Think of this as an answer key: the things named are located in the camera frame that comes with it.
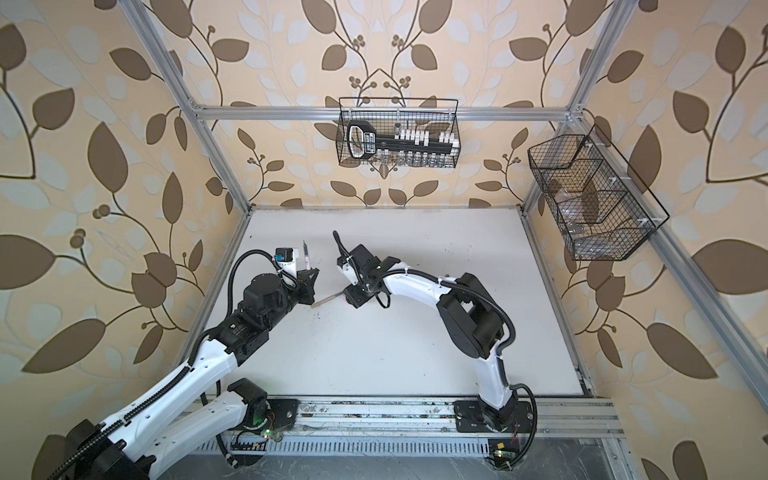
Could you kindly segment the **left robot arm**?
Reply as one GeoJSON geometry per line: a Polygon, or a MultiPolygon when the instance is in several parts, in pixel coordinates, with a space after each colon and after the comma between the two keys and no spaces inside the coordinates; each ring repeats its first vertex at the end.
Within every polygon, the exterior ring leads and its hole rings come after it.
{"type": "Polygon", "coordinates": [[[297,250],[279,248],[268,254],[252,249],[235,263],[241,265],[252,256],[267,259],[273,272],[255,276],[239,302],[234,300],[235,278],[230,276],[224,320],[205,330],[187,360],[145,394],[99,424],[77,425],[66,437],[69,457],[49,478],[157,479],[205,441],[253,417],[266,403],[261,387],[241,379],[196,411],[186,411],[263,346],[297,305],[315,301],[319,271],[299,269],[297,250]]]}

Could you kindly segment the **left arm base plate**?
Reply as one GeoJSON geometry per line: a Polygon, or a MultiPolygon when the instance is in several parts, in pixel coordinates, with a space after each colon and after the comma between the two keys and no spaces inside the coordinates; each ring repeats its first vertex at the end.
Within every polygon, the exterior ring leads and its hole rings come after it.
{"type": "Polygon", "coordinates": [[[244,419],[233,427],[234,431],[291,430],[298,418],[299,400],[296,398],[268,398],[249,405],[244,419]]]}

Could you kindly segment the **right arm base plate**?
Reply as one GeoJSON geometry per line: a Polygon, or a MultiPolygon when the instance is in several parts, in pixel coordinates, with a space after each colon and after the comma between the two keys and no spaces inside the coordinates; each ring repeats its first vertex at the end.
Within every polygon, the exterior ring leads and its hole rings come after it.
{"type": "Polygon", "coordinates": [[[497,410],[479,398],[453,403],[456,430],[460,433],[530,433],[538,415],[526,399],[511,398],[497,410]]]}

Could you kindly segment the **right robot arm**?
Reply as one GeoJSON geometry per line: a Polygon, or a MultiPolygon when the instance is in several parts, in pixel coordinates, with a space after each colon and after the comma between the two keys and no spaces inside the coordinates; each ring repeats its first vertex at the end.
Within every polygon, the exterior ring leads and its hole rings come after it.
{"type": "Polygon", "coordinates": [[[410,267],[392,256],[381,260],[360,244],[348,249],[333,233],[339,251],[337,267],[349,284],[345,301],[359,309],[374,299],[387,309],[394,296],[433,308],[453,345],[473,360],[478,394],[476,418],[492,432],[520,432],[538,426],[538,408],[532,389],[507,378],[504,350],[517,338],[511,317],[473,274],[441,277],[410,267]]]}

